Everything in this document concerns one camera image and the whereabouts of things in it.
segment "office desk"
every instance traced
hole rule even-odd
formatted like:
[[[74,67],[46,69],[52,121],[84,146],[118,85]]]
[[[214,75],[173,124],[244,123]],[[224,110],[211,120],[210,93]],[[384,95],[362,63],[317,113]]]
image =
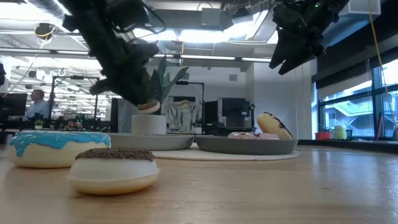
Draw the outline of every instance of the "office desk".
[[[157,159],[157,182],[135,194],[79,194],[68,169],[22,169],[0,159],[0,222],[398,223],[393,154],[299,146],[295,159]]]

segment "black robotic arm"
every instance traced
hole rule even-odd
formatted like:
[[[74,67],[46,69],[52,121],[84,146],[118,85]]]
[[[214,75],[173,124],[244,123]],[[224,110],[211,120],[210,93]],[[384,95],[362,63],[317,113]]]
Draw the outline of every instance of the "black robotic arm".
[[[159,49],[146,42],[127,43],[116,32],[127,32],[135,27],[144,27],[147,13],[141,0],[62,0],[71,12],[66,15],[63,26],[69,31],[78,29],[90,48],[90,56],[96,57],[106,79],[95,83],[91,94],[113,91],[134,105],[150,101],[145,94],[142,80],[144,65]]]
[[[270,68],[282,64],[283,75],[299,65],[321,57],[325,49],[320,42],[322,33],[339,19],[338,14],[349,0],[284,0],[274,8],[273,21],[277,24],[278,43]]]

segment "white flower pot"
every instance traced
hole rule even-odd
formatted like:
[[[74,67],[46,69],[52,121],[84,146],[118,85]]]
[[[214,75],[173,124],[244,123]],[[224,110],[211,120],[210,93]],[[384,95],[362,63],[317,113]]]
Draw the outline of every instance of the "white flower pot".
[[[166,117],[152,114],[133,115],[131,134],[166,134]]]
[[[201,134],[201,128],[193,128],[195,134]]]

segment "window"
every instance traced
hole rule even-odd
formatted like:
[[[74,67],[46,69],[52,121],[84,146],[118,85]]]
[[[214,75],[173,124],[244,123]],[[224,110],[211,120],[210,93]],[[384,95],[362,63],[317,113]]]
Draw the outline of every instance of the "window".
[[[353,136],[374,136],[373,101],[370,96],[325,105],[325,127],[342,125],[353,130]]]
[[[387,86],[398,84],[398,59],[383,65],[384,79],[386,80]]]
[[[389,98],[391,101],[391,108],[387,99],[387,94],[383,94],[383,122],[384,122],[384,135],[385,137],[392,137],[394,134],[394,121],[392,119],[392,114],[395,117],[395,124],[397,124],[397,111],[398,111],[398,91],[389,92]]]
[[[367,66],[366,73],[318,89],[320,131],[345,126],[355,139],[393,137],[398,126],[398,58],[382,67]]]
[[[323,101],[328,101],[328,100],[334,100],[338,99],[341,97],[346,97],[346,96],[351,96],[355,95],[357,93],[363,93],[365,91],[371,91],[372,89],[372,81],[366,81],[364,83],[361,83],[359,85],[356,85],[354,87],[348,88],[346,90],[340,91],[338,93],[335,93],[333,95],[327,96],[326,98],[323,99]]]

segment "white round mat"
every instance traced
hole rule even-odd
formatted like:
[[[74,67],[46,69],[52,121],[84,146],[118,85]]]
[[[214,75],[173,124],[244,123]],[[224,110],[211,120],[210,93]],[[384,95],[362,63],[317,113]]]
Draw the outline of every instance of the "white round mat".
[[[194,143],[190,149],[172,150],[172,151],[152,151],[153,155],[159,159],[181,159],[181,160],[197,160],[197,161],[269,161],[279,159],[291,159],[300,155],[298,151],[291,154],[277,156],[257,156],[257,155],[240,155],[240,154],[224,154],[217,152],[206,152],[197,148]]]

